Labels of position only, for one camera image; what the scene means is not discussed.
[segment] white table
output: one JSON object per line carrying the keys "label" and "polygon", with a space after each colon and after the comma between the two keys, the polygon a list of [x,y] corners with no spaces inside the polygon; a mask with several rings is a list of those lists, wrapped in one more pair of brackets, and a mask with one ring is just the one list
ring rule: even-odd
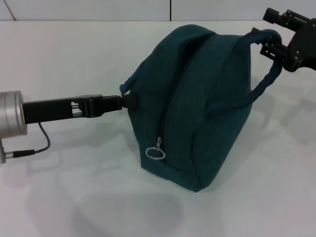
{"label": "white table", "polygon": [[[1,22],[1,91],[26,101],[119,94],[185,22]],[[195,22],[220,34],[265,22]],[[253,85],[272,62],[253,46]],[[142,170],[126,110],[44,123],[52,147],[0,166],[1,237],[316,236],[316,72],[283,71],[253,110],[214,182],[189,192]],[[37,125],[7,151],[46,145]]]}

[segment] white surface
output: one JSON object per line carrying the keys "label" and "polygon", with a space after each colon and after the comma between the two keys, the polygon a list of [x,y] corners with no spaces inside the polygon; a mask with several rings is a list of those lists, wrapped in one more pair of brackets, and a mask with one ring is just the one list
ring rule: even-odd
{"label": "white surface", "polygon": [[[180,22],[0,23],[1,91],[25,100],[118,94]],[[197,23],[246,34],[264,22]],[[253,86],[272,62],[253,46]],[[214,182],[189,192],[141,169],[126,111],[44,123],[49,151],[0,166],[1,237],[316,236],[316,73],[282,72]],[[38,126],[7,151],[45,146]]]}
{"label": "white surface", "polygon": [[6,8],[6,5],[4,4],[4,1],[0,1],[0,21],[12,21],[12,17],[10,15],[10,12]]}
{"label": "white surface", "polygon": [[169,0],[8,0],[18,20],[168,21]]}
{"label": "white surface", "polygon": [[268,7],[315,18],[314,0],[172,0],[173,21],[262,20]]}

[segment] dark green bag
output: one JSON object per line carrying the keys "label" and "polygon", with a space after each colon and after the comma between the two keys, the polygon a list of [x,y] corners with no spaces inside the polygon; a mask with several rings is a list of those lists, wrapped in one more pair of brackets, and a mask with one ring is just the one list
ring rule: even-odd
{"label": "dark green bag", "polygon": [[218,35],[187,25],[169,34],[120,86],[138,97],[129,110],[142,167],[198,192],[215,178],[240,133],[251,104],[282,70],[270,72],[251,91],[250,45],[272,30]]}

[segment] silver cylinder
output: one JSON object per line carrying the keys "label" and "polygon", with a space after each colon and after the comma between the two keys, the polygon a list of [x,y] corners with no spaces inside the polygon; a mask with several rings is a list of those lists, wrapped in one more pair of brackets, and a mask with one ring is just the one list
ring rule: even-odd
{"label": "silver cylinder", "polygon": [[0,92],[0,139],[27,134],[20,91]]}

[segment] bag handle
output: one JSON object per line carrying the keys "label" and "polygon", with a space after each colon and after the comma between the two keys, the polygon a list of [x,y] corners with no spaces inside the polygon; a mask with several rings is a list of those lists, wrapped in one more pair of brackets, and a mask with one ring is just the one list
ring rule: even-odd
{"label": "bag handle", "polygon": [[137,68],[136,71],[133,73],[133,75],[130,76],[124,84],[122,84],[122,85],[119,86],[119,90],[120,90],[120,92],[121,92],[122,95],[126,94],[126,93],[131,89],[131,87],[133,86],[133,84],[134,84],[135,81],[136,81],[137,76],[139,76],[139,73],[142,71],[142,68],[144,67],[146,60],[147,60],[147,59],[145,59],[145,60],[138,66],[138,68]]}
{"label": "bag handle", "polygon": [[[252,43],[264,43],[265,40],[268,38],[271,38],[271,40],[274,42],[282,43],[281,36],[276,31],[264,30],[260,32],[250,32],[240,39],[240,41],[235,45],[233,52],[247,50]],[[282,65],[274,62],[269,73],[249,94],[236,101],[220,101],[210,104],[207,108],[207,114],[217,114],[225,111],[239,109],[252,104],[256,99],[258,99],[260,95],[263,94],[265,89],[276,80],[281,71]]]}

